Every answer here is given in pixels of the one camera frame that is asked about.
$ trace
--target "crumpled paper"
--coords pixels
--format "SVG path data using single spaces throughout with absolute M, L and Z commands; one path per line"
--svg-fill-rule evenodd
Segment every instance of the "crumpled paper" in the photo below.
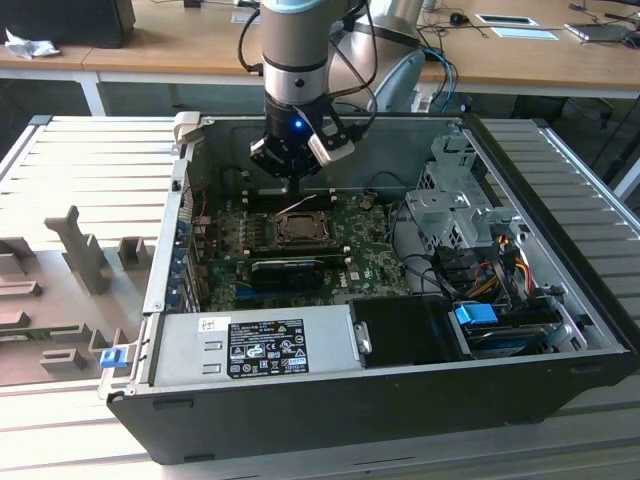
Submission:
M 33 57 L 46 57 L 60 53 L 60 50 L 56 50 L 53 43 L 47 40 L 25 40 L 24 38 L 16 37 L 9 30 L 5 30 L 5 32 L 7 32 L 9 40 L 4 42 L 4 46 L 17 57 L 31 60 Z

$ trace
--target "wooden desk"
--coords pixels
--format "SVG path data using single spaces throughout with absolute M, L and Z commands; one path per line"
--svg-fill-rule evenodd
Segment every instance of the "wooden desk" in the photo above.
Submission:
M 588 23 L 590 17 L 569 10 L 567 0 L 447 0 L 450 8 L 462 8 L 475 25 L 475 13 L 529 16 L 537 28 L 563 28 L 565 23 Z M 181 2 L 155 4 L 134 0 L 136 31 L 128 46 L 119 50 L 93 49 L 83 61 L 85 70 L 98 72 L 154 72 L 244 75 L 236 48 L 242 26 L 231 23 L 235 9 L 216 4 L 201 11 L 185 10 Z M 590 2 L 595 12 L 629 14 L 631 7 Z M 422 21 L 448 25 L 450 11 L 424 14 Z M 245 41 L 246 55 L 260 58 L 259 26 Z M 640 90 L 640 52 L 621 45 L 581 45 L 568 31 L 554 31 L 558 41 L 499 38 L 483 29 L 449 29 L 443 39 L 448 58 L 460 73 L 460 87 L 480 84 L 507 87 L 573 87 L 577 89 Z M 426 33 L 432 45 L 437 37 Z M 439 82 L 442 67 L 429 64 L 422 80 Z
M 7 48 L 0 48 L 0 69 L 82 70 L 82 61 L 89 55 L 90 51 L 91 47 L 65 46 L 59 55 L 27 60 L 26 58 L 11 55 Z
M 26 61 L 0 52 L 0 77 L 74 80 L 82 85 L 94 115 L 104 115 L 101 82 L 165 84 L 262 85 L 238 63 L 236 50 L 242 24 L 231 23 L 238 9 L 204 4 L 185 10 L 182 2 L 133 0 L 136 25 L 122 49 L 104 50 L 62 46 L 62 55 Z M 530 16 L 540 28 L 562 28 L 565 23 L 588 23 L 589 16 L 568 9 L 568 0 L 447 0 L 463 8 L 475 25 L 475 13 Z M 591 0 L 588 6 L 604 12 L 629 14 L 633 8 Z M 423 15 L 422 20 L 448 25 L 450 12 Z M 260 58 L 259 25 L 247 35 L 245 55 Z M 640 93 L 640 52 L 621 45 L 580 45 L 567 31 L 553 31 L 559 40 L 499 38 L 483 29 L 448 29 L 443 38 L 447 57 L 458 68 L 457 91 L 574 97 L 635 98 Z M 426 33 L 436 46 L 437 37 Z M 422 87 L 434 88 L 443 79 L 442 66 L 429 63 Z
M 232 6 L 204 4 L 185 9 L 182 2 L 134 0 L 136 24 L 124 48 L 94 48 L 85 70 L 181 74 L 247 75 L 237 57 L 243 24 L 231 23 Z M 244 45 L 249 62 L 261 58 L 259 25 L 253 25 Z
M 569 10 L 567 0 L 447 0 L 450 8 L 462 8 L 473 25 L 487 26 L 476 13 L 530 17 L 548 28 L 559 40 L 500 38 L 490 29 L 482 29 L 488 38 L 473 28 L 447 29 L 442 39 L 447 58 L 458 68 L 462 90 L 477 91 L 474 84 L 495 86 L 495 92 L 511 87 L 560 87 L 584 90 L 628 90 L 634 98 L 640 91 L 640 51 L 623 45 L 581 44 L 564 28 L 565 23 L 590 23 L 591 18 Z M 632 7 L 590 1 L 590 11 L 604 21 L 605 12 L 629 15 Z M 451 11 L 423 14 L 421 23 L 449 25 Z M 425 30 L 432 46 L 438 38 Z M 442 68 L 425 71 L 423 80 L 442 81 Z

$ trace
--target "blue cable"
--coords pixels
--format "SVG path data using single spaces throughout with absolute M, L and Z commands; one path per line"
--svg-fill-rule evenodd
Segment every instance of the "blue cable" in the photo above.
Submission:
M 451 95 L 453 95 L 453 74 L 451 72 L 451 65 L 449 65 L 449 62 L 445 60 L 445 58 L 435 50 L 432 50 L 430 48 L 425 48 L 425 52 L 429 53 L 430 55 L 433 55 L 438 60 L 440 60 L 442 64 L 445 66 L 445 68 L 447 69 L 447 74 L 449 75 L 449 93 L 447 95 L 447 99 L 442 105 L 442 110 L 440 110 L 441 113 L 444 113 L 445 110 L 447 109 L 447 106 L 449 105 L 449 102 L 451 101 Z

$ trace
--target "power supply label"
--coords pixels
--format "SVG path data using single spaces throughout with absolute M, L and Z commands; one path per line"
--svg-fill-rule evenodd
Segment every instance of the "power supply label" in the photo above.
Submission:
M 231 323 L 228 345 L 227 375 L 231 378 L 309 371 L 302 319 Z

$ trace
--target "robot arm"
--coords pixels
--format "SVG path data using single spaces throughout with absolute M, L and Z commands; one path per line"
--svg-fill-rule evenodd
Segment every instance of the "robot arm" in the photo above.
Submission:
M 389 89 L 387 77 L 398 62 L 420 52 L 415 31 L 420 4 L 417 0 L 262 0 L 266 132 L 251 146 L 251 159 L 270 174 L 288 179 L 296 189 L 302 176 L 352 153 L 366 128 L 341 121 L 329 89 L 355 90 L 345 97 L 349 103 L 363 109 L 372 106 L 364 88 L 345 88 L 361 82 L 334 55 L 331 28 L 349 12 L 366 9 L 368 14 L 355 23 L 353 31 L 337 32 L 332 43 L 339 43 L 340 52 L 361 77 L 374 78 L 369 89 L 384 93 Z M 384 57 L 378 58 L 376 50 Z M 422 63 L 417 63 L 408 93 L 422 69 Z M 374 64 L 381 68 L 376 70 Z

